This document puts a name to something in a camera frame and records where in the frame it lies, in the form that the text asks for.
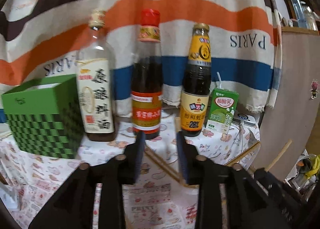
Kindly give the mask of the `clear cooking wine bottle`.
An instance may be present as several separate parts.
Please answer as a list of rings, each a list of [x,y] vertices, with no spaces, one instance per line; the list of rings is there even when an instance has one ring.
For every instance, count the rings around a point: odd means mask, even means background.
[[[116,138],[113,92],[114,54],[106,40],[106,11],[95,9],[88,22],[87,39],[76,58],[79,105],[87,137],[110,142]]]

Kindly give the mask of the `green milk carton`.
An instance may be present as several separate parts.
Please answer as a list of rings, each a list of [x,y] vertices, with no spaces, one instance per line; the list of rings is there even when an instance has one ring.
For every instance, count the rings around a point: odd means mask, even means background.
[[[219,86],[213,89],[212,103],[208,114],[206,129],[227,134],[238,103],[239,94],[223,89],[219,72],[216,72]]]

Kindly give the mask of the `brown cabinet panel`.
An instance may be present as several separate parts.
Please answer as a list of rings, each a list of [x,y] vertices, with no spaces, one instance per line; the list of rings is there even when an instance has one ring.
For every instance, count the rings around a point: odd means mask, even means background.
[[[253,165],[267,167],[288,141],[291,145],[270,172],[284,180],[305,149],[318,112],[311,84],[319,80],[319,36],[283,32],[283,63],[273,108],[265,109],[260,126],[261,149]]]

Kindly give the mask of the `wooden chopstick pair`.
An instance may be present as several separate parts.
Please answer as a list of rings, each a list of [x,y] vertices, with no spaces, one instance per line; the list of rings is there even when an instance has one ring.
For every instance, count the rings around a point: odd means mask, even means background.
[[[187,185],[185,180],[182,178],[182,174],[169,166],[169,164],[167,164],[164,159],[157,155],[147,144],[145,145],[144,152],[154,164],[161,168],[165,173],[168,174],[168,176],[178,182],[181,186],[188,188],[199,188],[198,185]]]

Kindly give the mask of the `green checkered box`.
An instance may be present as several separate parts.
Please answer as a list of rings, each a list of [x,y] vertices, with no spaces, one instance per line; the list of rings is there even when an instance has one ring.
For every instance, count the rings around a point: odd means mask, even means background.
[[[2,94],[21,151],[73,159],[84,135],[75,74],[34,79]]]

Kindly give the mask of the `blue plastic bottle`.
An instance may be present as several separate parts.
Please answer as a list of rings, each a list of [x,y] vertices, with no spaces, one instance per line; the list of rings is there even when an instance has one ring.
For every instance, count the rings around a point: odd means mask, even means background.
[[[304,11],[303,11],[300,0],[291,0],[291,2],[292,2],[293,9],[295,11],[298,26],[300,28],[306,29],[307,28],[306,18],[305,18]]]

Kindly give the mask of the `striped Paris cloth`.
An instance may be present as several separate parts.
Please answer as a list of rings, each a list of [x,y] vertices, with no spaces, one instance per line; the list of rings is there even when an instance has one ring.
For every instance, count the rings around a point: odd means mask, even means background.
[[[35,79],[75,73],[76,53],[89,41],[87,22],[105,11],[116,56],[117,113],[131,111],[131,76],[143,9],[160,12],[163,101],[178,106],[195,23],[208,24],[212,87],[239,93],[259,113],[274,107],[281,64],[276,0],[6,0],[1,8],[1,92]]]

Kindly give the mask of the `red cap vinegar bottle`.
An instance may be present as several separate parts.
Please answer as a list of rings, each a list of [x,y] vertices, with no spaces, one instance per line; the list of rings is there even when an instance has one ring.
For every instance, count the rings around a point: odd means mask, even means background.
[[[148,140],[159,136],[161,123],[163,70],[159,24],[159,11],[141,12],[131,80],[133,131],[143,131]]]

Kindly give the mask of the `yellow label oyster sauce bottle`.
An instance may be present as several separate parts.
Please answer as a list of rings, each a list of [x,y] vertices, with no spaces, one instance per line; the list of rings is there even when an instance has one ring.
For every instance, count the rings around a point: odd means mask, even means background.
[[[202,130],[212,81],[211,66],[209,26],[197,23],[193,26],[182,81],[180,122],[185,136],[198,136]]]

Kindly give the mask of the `wooden chopsticks in cup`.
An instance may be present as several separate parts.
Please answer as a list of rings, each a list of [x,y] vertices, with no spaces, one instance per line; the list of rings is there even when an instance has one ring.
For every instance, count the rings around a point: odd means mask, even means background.
[[[245,156],[250,154],[251,152],[254,152],[257,148],[260,147],[261,142],[257,141],[255,144],[251,145],[249,148],[247,148],[245,151],[243,151],[240,155],[229,161],[225,164],[225,166],[231,167],[233,164],[238,163],[241,159],[243,159]]]

